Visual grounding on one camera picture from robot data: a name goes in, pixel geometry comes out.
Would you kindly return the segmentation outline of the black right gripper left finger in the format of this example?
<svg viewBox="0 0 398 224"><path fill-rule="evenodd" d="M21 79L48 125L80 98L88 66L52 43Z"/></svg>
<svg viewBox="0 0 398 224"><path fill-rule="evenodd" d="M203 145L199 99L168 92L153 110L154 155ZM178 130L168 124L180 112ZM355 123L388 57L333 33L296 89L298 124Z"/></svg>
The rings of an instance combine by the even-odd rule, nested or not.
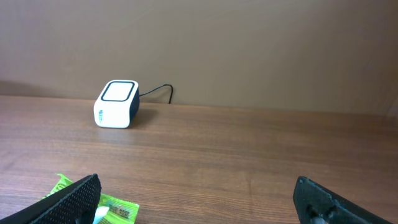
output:
<svg viewBox="0 0 398 224"><path fill-rule="evenodd" d="M97 174L88 175L1 220L1 224L92 224L101 196Z"/></svg>

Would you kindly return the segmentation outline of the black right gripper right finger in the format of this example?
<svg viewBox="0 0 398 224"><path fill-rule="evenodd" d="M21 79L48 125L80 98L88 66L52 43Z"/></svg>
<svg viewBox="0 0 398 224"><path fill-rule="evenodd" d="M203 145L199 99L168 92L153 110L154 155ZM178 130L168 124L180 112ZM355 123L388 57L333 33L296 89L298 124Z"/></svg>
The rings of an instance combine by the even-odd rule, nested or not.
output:
<svg viewBox="0 0 398 224"><path fill-rule="evenodd" d="M305 176L296 181L293 201L301 224L390 224Z"/></svg>

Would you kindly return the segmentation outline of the green gummy candy bag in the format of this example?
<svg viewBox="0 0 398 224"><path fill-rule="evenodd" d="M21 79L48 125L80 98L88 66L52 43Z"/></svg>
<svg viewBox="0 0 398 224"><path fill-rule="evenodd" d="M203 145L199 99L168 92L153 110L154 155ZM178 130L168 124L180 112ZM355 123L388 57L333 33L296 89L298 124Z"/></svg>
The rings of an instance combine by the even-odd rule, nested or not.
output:
<svg viewBox="0 0 398 224"><path fill-rule="evenodd" d="M139 205L101 194L94 224L134 224Z"/></svg>

